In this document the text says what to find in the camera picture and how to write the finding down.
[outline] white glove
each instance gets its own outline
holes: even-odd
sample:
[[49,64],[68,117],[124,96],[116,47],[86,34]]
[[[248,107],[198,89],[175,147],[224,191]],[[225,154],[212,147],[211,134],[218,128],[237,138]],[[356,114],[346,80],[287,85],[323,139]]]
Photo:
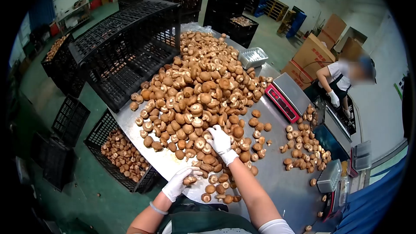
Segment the white glove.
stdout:
[[342,108],[342,110],[344,111],[344,113],[345,113],[346,117],[347,117],[348,119],[351,119],[351,112],[350,112],[349,110],[345,110],[344,108]]
[[162,192],[171,200],[175,202],[176,198],[184,191],[184,179],[188,175],[202,175],[199,167],[188,166],[179,170],[172,179],[163,187]]
[[330,91],[330,92],[328,92],[328,95],[330,96],[331,103],[334,105],[334,107],[339,107],[340,106],[340,99],[335,94],[335,92],[334,91]]
[[215,125],[207,130],[211,133],[213,140],[207,139],[206,141],[214,148],[215,152],[221,156],[224,163],[228,166],[238,157],[237,153],[231,149],[230,136],[221,129],[220,125]]

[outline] white sleeve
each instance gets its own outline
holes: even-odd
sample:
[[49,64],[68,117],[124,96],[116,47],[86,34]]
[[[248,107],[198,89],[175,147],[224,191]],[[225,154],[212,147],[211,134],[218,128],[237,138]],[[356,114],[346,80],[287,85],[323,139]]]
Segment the white sleeve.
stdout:
[[274,219],[264,223],[259,229],[260,234],[294,234],[284,219]]
[[327,67],[328,67],[328,70],[330,71],[331,77],[336,78],[341,74],[338,62],[334,62],[328,65]]

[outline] apron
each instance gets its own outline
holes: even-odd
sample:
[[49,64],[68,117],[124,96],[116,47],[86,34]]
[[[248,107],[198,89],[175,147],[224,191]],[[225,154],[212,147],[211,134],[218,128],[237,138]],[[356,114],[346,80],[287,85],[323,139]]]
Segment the apron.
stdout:
[[228,210],[226,205],[206,205],[181,196],[169,209],[159,226],[161,233],[166,225],[172,221],[172,234],[186,234],[213,231],[225,228],[241,228],[253,234],[258,234],[255,227],[239,215],[219,211]]
[[[340,99],[340,101],[342,101],[347,93],[349,88],[351,88],[351,85],[348,87],[348,89],[346,91],[341,90],[337,83],[342,79],[344,75],[340,75],[338,76],[333,82],[330,83],[330,87],[331,89],[334,91],[334,93],[336,94],[336,96]],[[319,80],[315,80],[311,86],[307,87],[303,92],[306,94],[306,96],[308,96],[308,98],[310,99],[311,102],[315,102],[319,96],[322,96],[325,99],[329,99],[330,97],[328,96],[327,91],[324,88],[321,88],[318,85]]]

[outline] white t-shirt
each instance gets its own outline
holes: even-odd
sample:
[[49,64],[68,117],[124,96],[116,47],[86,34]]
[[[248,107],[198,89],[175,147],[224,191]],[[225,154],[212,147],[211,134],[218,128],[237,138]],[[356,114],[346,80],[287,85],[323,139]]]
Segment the white t-shirt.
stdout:
[[[328,65],[328,69],[330,71],[331,77],[327,78],[327,82],[328,84],[330,84],[331,82],[335,81],[336,78],[338,78],[338,76],[341,75],[341,71],[340,71],[340,67],[339,67],[339,62],[334,62],[330,65]],[[338,88],[340,88],[340,90],[342,91],[347,91],[348,88],[351,86],[351,81],[344,75],[337,83],[336,85],[338,86]]]
[[[284,219],[273,219],[264,223],[259,229],[260,234],[294,234],[293,230],[289,227],[287,222]],[[171,234],[172,233],[172,221],[162,231],[162,234]],[[249,234],[249,232],[240,229],[240,228],[227,228],[227,229],[217,229],[204,232],[193,232],[192,234]]]

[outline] worker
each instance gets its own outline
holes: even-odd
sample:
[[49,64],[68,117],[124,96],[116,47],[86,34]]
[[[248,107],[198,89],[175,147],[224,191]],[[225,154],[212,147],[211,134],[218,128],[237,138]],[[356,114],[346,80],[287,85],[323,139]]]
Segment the worker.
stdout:
[[340,59],[316,72],[317,79],[304,92],[315,102],[319,96],[331,99],[334,107],[340,106],[347,118],[351,113],[348,108],[347,93],[353,85],[376,83],[376,69],[373,60],[368,55],[361,55],[356,62]]
[[208,128],[213,139],[207,142],[221,156],[231,170],[242,199],[247,206],[250,221],[242,216],[228,213],[224,204],[201,204],[181,193],[185,186],[183,180],[188,175],[202,175],[198,167],[185,167],[177,172],[166,184],[155,200],[150,202],[131,223],[127,234],[147,233],[260,233],[294,234],[282,219],[273,201],[251,171],[231,149],[230,136],[222,131],[220,125]]

